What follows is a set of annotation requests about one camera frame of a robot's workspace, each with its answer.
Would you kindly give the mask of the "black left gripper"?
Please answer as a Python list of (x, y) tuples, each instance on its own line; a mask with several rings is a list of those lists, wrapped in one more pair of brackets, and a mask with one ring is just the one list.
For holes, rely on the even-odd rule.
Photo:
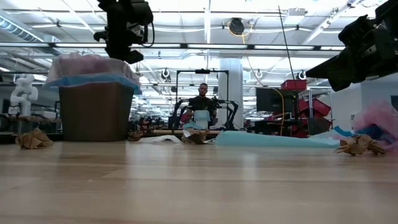
[(98, 0), (98, 7), (106, 13), (104, 31), (93, 35), (95, 41), (103, 39), (105, 51), (111, 58), (128, 64), (143, 61), (137, 50), (130, 50), (132, 44), (144, 45), (148, 41), (149, 25), (154, 16), (145, 0)]

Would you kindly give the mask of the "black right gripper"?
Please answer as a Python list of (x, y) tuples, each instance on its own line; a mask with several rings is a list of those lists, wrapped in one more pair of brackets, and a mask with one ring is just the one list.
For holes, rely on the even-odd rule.
[(345, 49), (306, 71), (310, 78), (324, 78), (333, 91), (366, 82), (372, 76), (397, 72), (397, 0), (388, 0), (375, 10), (375, 18), (358, 17), (339, 34)]

